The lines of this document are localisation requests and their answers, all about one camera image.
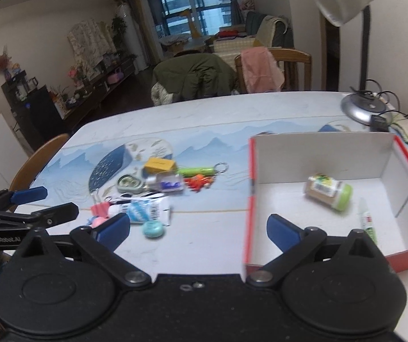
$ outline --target green cylinder keychain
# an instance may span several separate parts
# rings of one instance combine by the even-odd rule
[[[227,163],[221,162],[217,163],[213,167],[193,167],[193,168],[179,168],[177,172],[181,174],[183,177],[193,177],[198,174],[204,176],[214,176],[216,174],[222,174],[226,172],[229,168]]]

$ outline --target desk lamp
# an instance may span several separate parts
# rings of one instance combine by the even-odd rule
[[[342,111],[356,122],[369,125],[372,114],[379,114],[387,107],[376,95],[366,91],[367,64],[369,60],[370,7],[373,0],[315,0],[324,17],[336,27],[341,27],[361,11],[363,12],[361,76],[359,90],[342,100]]]

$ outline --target pink cloth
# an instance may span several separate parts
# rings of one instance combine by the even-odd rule
[[[242,50],[242,71],[247,92],[281,91],[285,76],[271,52],[263,46]]]

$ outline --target bottle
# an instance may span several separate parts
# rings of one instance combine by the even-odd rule
[[[315,174],[308,178],[304,193],[326,203],[334,210],[344,211],[353,194],[353,187],[325,174]]]
[[[375,228],[372,221],[372,216],[369,212],[369,208],[367,207],[367,202],[364,198],[359,200],[359,208],[358,208],[359,217],[361,219],[362,229],[369,235],[370,239],[376,244],[376,235],[375,235]]]

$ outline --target yellow box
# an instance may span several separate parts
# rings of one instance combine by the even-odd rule
[[[145,171],[149,174],[157,174],[165,171],[172,171],[177,169],[177,165],[173,160],[165,160],[163,158],[149,158],[144,165]]]

